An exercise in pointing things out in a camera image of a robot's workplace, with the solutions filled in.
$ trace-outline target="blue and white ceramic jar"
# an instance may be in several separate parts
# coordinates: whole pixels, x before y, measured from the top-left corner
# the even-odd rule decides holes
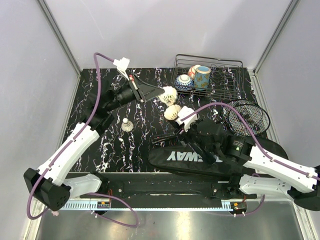
[[[177,85],[175,88],[180,91],[189,91],[191,90],[190,87],[194,85],[194,81],[192,81],[191,77],[189,77],[187,74],[178,76],[174,83]]]
[[[199,66],[195,70],[194,87],[199,88],[197,90],[203,91],[208,88],[210,83],[210,72],[210,68],[206,66]]]

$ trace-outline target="ceramic cup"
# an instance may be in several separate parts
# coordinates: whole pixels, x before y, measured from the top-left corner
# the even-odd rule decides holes
[[[189,71],[188,71],[188,76],[194,80],[195,79],[195,74],[196,74],[196,69],[198,67],[201,67],[200,65],[194,65],[192,67],[190,67]]]
[[[192,87],[194,84],[191,77],[189,77],[187,74],[182,74],[178,76],[175,79],[174,83],[176,85],[182,85],[182,86],[174,86],[176,89],[180,91],[188,91],[190,90],[190,87]]]
[[[206,66],[199,66],[195,70],[193,86],[195,88],[202,88],[202,89],[198,89],[199,91],[203,91],[203,89],[206,89],[209,85],[210,72],[211,72],[210,68]]]

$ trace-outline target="metal floor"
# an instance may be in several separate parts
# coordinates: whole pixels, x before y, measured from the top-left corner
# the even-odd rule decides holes
[[[258,202],[249,202],[249,211]],[[138,212],[140,226],[128,228],[85,211],[49,212],[42,217],[37,240],[301,240],[293,206],[288,201],[265,202],[250,216],[233,218],[227,212]],[[108,212],[108,217],[129,224],[129,211]]]

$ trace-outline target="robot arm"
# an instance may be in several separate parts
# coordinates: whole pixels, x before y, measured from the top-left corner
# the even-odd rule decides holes
[[[85,111],[82,122],[76,125],[72,134],[61,147],[37,170],[29,168],[23,175],[30,193],[39,178],[44,175],[33,196],[53,211],[62,208],[70,198],[95,193],[108,186],[108,180],[98,173],[71,179],[66,179],[66,176],[84,151],[99,139],[100,135],[110,126],[114,120],[110,112],[133,100],[143,103],[165,92],[163,88],[150,85],[136,75],[127,76],[123,68],[118,67],[117,69],[126,81],[117,90],[111,89],[109,84],[108,90],[101,94],[97,110],[89,125],[79,134],[94,108],[94,102],[97,98],[94,94],[90,96],[91,103],[88,110]],[[57,159],[52,165],[51,162],[54,158]]]
[[[218,157],[220,160],[259,170],[274,177],[231,177],[229,189],[238,189],[248,195],[286,196],[300,207],[320,211],[320,181],[316,179],[319,166],[303,166],[264,150],[272,157],[269,159],[250,137],[228,135],[221,124],[214,126],[210,123],[208,127],[196,114],[182,120],[192,112],[194,111],[191,108],[183,107],[178,118],[169,122],[177,128],[175,136],[187,142],[201,155],[204,162],[213,164]]]

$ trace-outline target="shuttlecock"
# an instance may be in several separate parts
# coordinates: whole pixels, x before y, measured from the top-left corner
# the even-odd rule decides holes
[[[167,120],[175,120],[178,117],[181,107],[179,105],[171,105],[164,111],[164,117]]]
[[[164,86],[163,89],[164,93],[158,96],[160,101],[165,103],[167,106],[175,104],[178,98],[177,90],[172,86]]]
[[[132,129],[134,129],[134,124],[132,123],[132,121],[129,121],[128,118],[124,118],[122,120],[121,129],[124,132],[130,132],[132,131]]]

